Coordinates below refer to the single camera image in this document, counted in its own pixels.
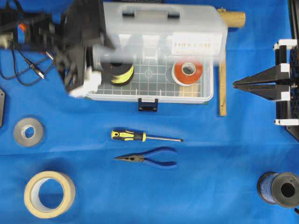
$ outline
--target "screwdriver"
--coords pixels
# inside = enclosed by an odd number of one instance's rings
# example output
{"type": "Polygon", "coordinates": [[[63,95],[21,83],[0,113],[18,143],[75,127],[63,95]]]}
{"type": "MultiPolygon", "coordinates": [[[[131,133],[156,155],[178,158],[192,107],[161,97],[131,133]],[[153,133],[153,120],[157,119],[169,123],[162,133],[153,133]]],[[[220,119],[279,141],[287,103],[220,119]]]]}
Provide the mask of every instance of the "screwdriver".
{"type": "Polygon", "coordinates": [[[114,140],[121,140],[121,141],[133,141],[133,140],[145,141],[146,139],[156,139],[156,140],[165,140],[165,141],[184,141],[182,139],[154,137],[154,136],[146,135],[145,132],[136,133],[127,130],[113,130],[111,132],[111,138],[114,140]]]}

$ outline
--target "masking tape roll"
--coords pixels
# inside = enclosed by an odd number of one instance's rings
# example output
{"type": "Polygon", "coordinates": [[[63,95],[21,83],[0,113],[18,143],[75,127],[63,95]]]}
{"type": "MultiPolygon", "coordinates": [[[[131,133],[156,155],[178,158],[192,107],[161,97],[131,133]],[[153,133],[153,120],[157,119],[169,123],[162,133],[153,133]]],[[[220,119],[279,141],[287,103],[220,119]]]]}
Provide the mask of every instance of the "masking tape roll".
{"type": "Polygon", "coordinates": [[[68,175],[60,172],[44,171],[36,174],[27,183],[24,192],[24,203],[32,215],[39,218],[54,218],[63,214],[71,207],[75,195],[75,185],[68,175]],[[64,197],[60,205],[54,209],[47,208],[39,199],[39,189],[49,179],[59,182],[64,191],[64,197]]]}

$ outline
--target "toolbox lid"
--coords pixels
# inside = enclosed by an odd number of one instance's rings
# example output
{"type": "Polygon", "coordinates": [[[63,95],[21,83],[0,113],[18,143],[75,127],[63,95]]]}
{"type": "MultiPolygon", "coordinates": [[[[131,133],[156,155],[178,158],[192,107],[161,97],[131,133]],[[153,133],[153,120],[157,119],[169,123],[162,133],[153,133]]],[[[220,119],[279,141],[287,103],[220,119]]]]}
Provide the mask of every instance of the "toolbox lid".
{"type": "Polygon", "coordinates": [[[224,58],[228,28],[212,6],[104,2],[110,60],[224,58]]]}

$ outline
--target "blue wire spool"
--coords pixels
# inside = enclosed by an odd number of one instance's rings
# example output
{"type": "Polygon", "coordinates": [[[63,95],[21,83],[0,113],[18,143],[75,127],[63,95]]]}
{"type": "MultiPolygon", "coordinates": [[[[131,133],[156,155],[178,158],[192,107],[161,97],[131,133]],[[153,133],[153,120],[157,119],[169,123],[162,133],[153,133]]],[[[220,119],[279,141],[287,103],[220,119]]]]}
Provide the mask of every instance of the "blue wire spool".
{"type": "Polygon", "coordinates": [[[293,173],[263,174],[257,182],[257,192],[268,204],[278,204],[284,208],[299,205],[299,178],[293,173]]]}

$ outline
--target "black mechanical part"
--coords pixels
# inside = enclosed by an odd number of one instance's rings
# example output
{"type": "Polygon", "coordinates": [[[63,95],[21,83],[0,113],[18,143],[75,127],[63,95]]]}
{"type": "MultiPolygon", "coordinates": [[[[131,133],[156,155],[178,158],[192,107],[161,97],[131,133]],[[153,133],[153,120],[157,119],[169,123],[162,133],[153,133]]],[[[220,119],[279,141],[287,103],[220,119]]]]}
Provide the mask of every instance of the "black mechanical part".
{"type": "Polygon", "coordinates": [[[299,1],[288,0],[288,6],[289,6],[292,39],[299,39],[299,25],[298,25],[299,1]]]}
{"type": "Polygon", "coordinates": [[[5,103],[5,92],[2,89],[0,89],[0,127],[2,127],[3,124],[4,103],[5,103]]]}
{"type": "Polygon", "coordinates": [[[0,9],[0,47],[22,51],[56,52],[54,61],[66,91],[84,83],[86,49],[94,44],[114,49],[106,35],[102,0],[73,0],[60,24],[51,14],[24,12],[14,0],[17,10],[6,4],[0,9]],[[23,23],[25,42],[18,43],[17,25],[23,23]]]}
{"type": "Polygon", "coordinates": [[[86,48],[86,67],[91,67],[94,69],[94,64],[93,64],[93,48],[92,47],[87,47],[86,48]]]}
{"type": "MultiPolygon", "coordinates": [[[[290,51],[290,73],[281,71],[281,64],[286,63],[285,45],[275,50],[274,67],[256,75],[234,82],[233,87],[261,96],[267,100],[277,100],[277,119],[299,119],[299,66],[298,47],[290,51]],[[289,92],[291,99],[281,100],[282,92],[289,92]]],[[[299,141],[299,126],[286,126],[286,130],[299,141]]]]}

